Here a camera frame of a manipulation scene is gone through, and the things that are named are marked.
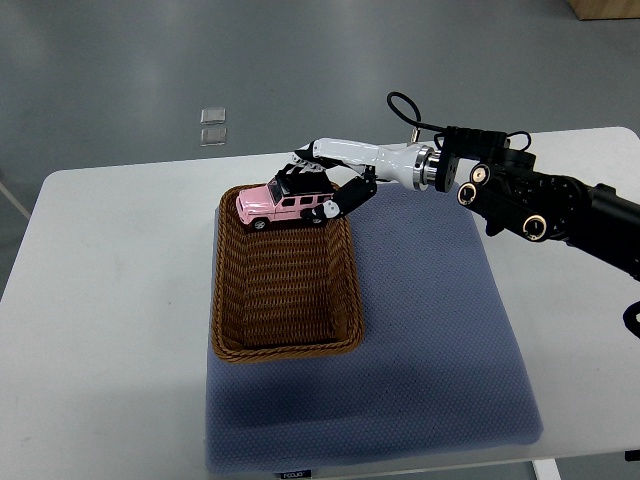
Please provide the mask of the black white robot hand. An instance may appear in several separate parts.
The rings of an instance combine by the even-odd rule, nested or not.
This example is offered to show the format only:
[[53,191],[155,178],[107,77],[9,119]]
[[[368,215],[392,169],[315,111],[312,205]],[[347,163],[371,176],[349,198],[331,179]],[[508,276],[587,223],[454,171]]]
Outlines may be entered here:
[[[321,190],[332,189],[332,197],[314,208],[301,210],[301,218],[313,223],[342,218],[377,191],[376,179],[395,181],[410,190],[425,190],[435,184],[435,150],[421,143],[398,148],[352,140],[320,138],[293,151],[286,175]],[[361,174],[335,189],[325,171],[345,166]]]

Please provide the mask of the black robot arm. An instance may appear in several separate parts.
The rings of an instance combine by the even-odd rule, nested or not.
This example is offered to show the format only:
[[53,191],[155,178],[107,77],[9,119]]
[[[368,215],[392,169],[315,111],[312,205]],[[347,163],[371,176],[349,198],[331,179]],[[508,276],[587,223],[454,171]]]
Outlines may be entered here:
[[447,127],[434,141],[433,146],[414,141],[390,149],[321,138],[294,151],[284,170],[302,175],[341,166],[355,172],[331,199],[302,213],[305,219],[325,220],[359,208],[376,194],[380,182],[447,193],[459,161],[472,160],[457,201],[485,219],[487,235],[507,230],[530,242],[562,241],[638,278],[639,207],[614,188],[535,171],[535,155],[527,148],[511,148],[505,132]]

